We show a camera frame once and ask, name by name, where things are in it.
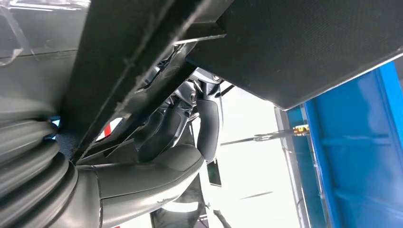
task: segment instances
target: blue lift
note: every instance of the blue lift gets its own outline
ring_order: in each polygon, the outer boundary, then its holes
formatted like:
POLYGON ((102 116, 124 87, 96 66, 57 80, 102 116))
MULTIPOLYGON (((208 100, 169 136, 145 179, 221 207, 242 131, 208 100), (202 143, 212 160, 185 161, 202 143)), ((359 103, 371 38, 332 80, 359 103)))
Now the blue lift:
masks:
POLYGON ((313 228, 403 228, 403 94, 393 62, 287 111, 313 228))

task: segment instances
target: black cable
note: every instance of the black cable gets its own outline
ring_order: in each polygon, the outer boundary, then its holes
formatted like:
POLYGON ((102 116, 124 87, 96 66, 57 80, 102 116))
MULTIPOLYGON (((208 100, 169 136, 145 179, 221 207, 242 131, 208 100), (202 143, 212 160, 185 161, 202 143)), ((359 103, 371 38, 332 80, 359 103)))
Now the black cable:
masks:
POLYGON ((221 96, 224 96, 226 93, 228 93, 234 87, 235 87, 234 85, 230 85, 228 88, 224 89, 224 91, 221 92, 221 96))
POLYGON ((222 227, 224 228, 231 228, 230 224, 225 220, 225 217, 221 214, 219 210, 213 210, 213 213, 217 218, 220 220, 222 227))

